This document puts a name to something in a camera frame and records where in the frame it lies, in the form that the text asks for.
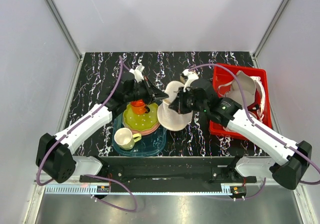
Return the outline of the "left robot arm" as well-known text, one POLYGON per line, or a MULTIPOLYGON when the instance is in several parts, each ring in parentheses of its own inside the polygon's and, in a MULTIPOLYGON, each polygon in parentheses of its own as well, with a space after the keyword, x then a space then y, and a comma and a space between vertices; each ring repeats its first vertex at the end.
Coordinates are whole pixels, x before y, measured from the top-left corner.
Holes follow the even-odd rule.
POLYGON ((91 175, 98 182, 104 181, 108 170, 98 157, 74 157, 75 151, 97 130, 112 122, 124 112, 128 103, 143 100, 151 104, 168 97, 147 77, 137 81, 132 73, 120 76, 108 97, 96 103, 87 114, 66 129, 50 135, 44 134, 38 145, 36 182, 43 185, 40 174, 44 171, 52 180, 63 183, 72 176, 91 175))

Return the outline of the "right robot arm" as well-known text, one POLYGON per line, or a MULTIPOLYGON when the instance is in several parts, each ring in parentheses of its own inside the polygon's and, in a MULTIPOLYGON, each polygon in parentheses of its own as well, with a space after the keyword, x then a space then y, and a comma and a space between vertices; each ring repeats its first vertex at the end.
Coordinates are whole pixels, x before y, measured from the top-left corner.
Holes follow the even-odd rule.
POLYGON ((203 112, 210 121, 239 133, 271 159, 270 163, 241 157, 227 169, 229 180, 238 182, 247 176, 273 178, 282 187, 294 190, 310 165, 312 146, 297 143, 252 117, 238 102, 218 97, 213 86, 204 79, 194 80, 189 87, 181 82, 167 87, 168 107, 182 116, 192 111, 203 112))

